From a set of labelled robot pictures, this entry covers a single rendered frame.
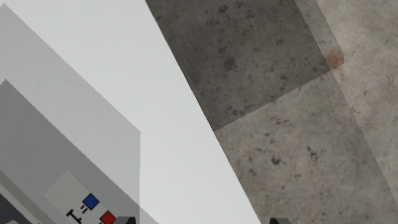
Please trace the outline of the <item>grey paper strip with colored squares and marks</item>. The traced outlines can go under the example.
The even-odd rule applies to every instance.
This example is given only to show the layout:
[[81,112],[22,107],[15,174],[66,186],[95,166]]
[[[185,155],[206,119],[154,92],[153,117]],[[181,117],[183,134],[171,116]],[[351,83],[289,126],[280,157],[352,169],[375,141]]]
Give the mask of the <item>grey paper strip with colored squares and marks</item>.
[[69,169],[43,195],[71,224],[112,224],[116,219]]

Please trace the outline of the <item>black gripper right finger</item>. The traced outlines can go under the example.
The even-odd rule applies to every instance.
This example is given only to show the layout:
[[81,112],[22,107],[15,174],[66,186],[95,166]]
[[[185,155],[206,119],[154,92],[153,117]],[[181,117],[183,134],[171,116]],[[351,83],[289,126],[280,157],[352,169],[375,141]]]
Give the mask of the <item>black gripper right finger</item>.
[[287,218],[270,218],[269,224],[292,224]]

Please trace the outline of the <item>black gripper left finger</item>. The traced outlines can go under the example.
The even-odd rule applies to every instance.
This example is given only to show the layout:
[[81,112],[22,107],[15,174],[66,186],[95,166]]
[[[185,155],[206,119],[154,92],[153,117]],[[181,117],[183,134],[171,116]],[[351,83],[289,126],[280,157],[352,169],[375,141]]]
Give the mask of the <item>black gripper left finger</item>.
[[135,217],[118,216],[118,218],[114,221],[113,224],[136,224],[136,219]]

